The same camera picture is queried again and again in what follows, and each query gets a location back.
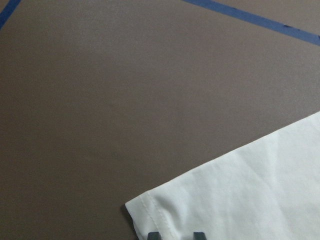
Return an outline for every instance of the white shirt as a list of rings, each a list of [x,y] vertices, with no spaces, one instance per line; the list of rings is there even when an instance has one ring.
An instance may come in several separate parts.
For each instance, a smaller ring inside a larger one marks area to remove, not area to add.
[[[125,205],[140,240],[319,240],[320,112]]]

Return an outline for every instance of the white cloth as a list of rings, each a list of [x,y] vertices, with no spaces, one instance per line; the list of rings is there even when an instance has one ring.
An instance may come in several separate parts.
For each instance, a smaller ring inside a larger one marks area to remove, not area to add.
[[[320,112],[125,205],[140,240],[319,240]]]

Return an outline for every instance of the gray table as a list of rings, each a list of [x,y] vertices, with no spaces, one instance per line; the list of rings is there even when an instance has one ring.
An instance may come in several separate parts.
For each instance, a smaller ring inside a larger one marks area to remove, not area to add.
[[[228,1],[320,26],[311,2],[251,2]],[[180,0],[22,1],[0,32],[0,239],[136,239],[125,202],[319,111],[319,66]]]

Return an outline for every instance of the white fabric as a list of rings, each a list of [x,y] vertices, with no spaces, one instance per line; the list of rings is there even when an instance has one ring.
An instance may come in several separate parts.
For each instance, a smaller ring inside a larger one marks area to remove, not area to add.
[[[140,240],[319,240],[320,112],[125,205]]]

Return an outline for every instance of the blue tape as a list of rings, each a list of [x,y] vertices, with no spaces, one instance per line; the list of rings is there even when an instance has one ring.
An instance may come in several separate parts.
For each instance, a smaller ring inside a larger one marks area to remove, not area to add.
[[[21,0],[9,0],[2,12],[0,12],[0,30],[5,25],[6,21],[9,19],[20,2]]]
[[[242,11],[231,6],[218,3],[216,1],[211,1],[211,0],[183,0],[183,1],[320,46],[320,35],[317,35],[314,33],[303,31],[298,28],[295,28],[277,21],[270,20],[262,16],[252,14],[250,12]]]

